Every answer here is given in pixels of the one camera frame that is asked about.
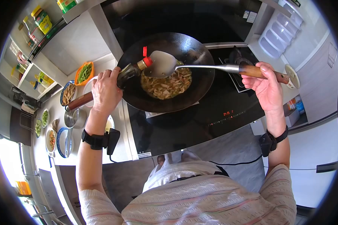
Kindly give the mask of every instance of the person's left hand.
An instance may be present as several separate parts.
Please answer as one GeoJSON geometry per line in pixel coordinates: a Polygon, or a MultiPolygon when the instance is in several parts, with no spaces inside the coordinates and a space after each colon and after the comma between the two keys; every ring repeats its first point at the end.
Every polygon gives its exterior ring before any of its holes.
{"type": "Polygon", "coordinates": [[[114,111],[123,96],[122,90],[116,85],[119,71],[120,67],[115,67],[113,71],[105,70],[104,73],[99,73],[92,83],[94,106],[91,110],[105,118],[114,111]]]}

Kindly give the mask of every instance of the wok handle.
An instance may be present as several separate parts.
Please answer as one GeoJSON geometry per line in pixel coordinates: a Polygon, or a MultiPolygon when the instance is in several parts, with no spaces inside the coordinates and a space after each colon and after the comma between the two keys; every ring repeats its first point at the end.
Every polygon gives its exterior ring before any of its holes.
{"type": "Polygon", "coordinates": [[[66,111],[70,111],[73,109],[76,109],[82,105],[85,105],[86,103],[92,101],[93,98],[93,93],[92,92],[88,92],[80,97],[78,97],[77,99],[69,102],[69,104],[65,107],[66,111]]]}
{"type": "MultiPolygon", "coordinates": [[[[275,76],[277,77],[277,81],[279,83],[288,84],[289,82],[289,76],[287,74],[282,74],[277,71],[273,71],[275,76]]],[[[265,76],[263,76],[262,71],[260,70],[260,67],[256,67],[254,65],[239,65],[239,74],[246,75],[249,77],[256,77],[261,79],[267,79],[265,76]]]]}

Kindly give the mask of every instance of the metal spatula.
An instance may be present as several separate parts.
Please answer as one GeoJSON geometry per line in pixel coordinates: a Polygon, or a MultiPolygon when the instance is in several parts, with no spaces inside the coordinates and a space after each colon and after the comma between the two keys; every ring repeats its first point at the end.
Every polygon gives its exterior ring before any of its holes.
{"type": "MultiPolygon", "coordinates": [[[[152,52],[150,58],[153,60],[153,64],[144,70],[144,75],[147,77],[166,78],[179,68],[209,68],[223,70],[228,73],[243,74],[249,77],[267,79],[262,75],[260,68],[253,65],[177,65],[177,60],[174,56],[162,51],[152,52]]],[[[282,74],[277,71],[274,71],[274,73],[278,82],[288,84],[289,76],[287,74],[282,74]]]]}

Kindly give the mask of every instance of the stainless steel pot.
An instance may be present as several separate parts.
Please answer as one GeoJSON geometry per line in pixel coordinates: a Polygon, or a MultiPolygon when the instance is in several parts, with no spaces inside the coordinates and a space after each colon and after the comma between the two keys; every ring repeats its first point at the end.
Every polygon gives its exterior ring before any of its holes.
{"type": "Polygon", "coordinates": [[[66,145],[65,145],[65,157],[69,157],[70,155],[70,139],[73,128],[80,129],[83,128],[86,122],[87,114],[85,110],[75,109],[64,114],[64,123],[65,126],[68,127],[68,135],[66,137],[66,145]]]}

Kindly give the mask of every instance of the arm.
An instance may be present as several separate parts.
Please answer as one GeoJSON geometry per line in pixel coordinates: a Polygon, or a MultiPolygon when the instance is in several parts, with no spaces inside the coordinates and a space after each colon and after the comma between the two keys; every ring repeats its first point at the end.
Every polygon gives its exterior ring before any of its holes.
{"type": "MultiPolygon", "coordinates": [[[[94,106],[90,110],[85,130],[89,135],[103,135],[106,121],[122,98],[122,91],[117,87],[116,80],[119,67],[113,71],[105,70],[93,80],[92,93],[94,106]]],[[[103,151],[93,150],[86,142],[80,142],[76,167],[76,182],[78,191],[90,189],[105,194],[102,185],[103,151]]]]}
{"type": "MultiPolygon", "coordinates": [[[[285,131],[286,123],[283,111],[283,89],[277,82],[273,67],[264,62],[256,64],[267,78],[258,79],[242,75],[242,82],[246,88],[256,92],[257,98],[267,119],[267,129],[274,136],[279,137],[285,131]]],[[[290,147],[288,137],[277,144],[277,148],[268,155],[267,175],[279,164],[289,168],[290,147]]]]}

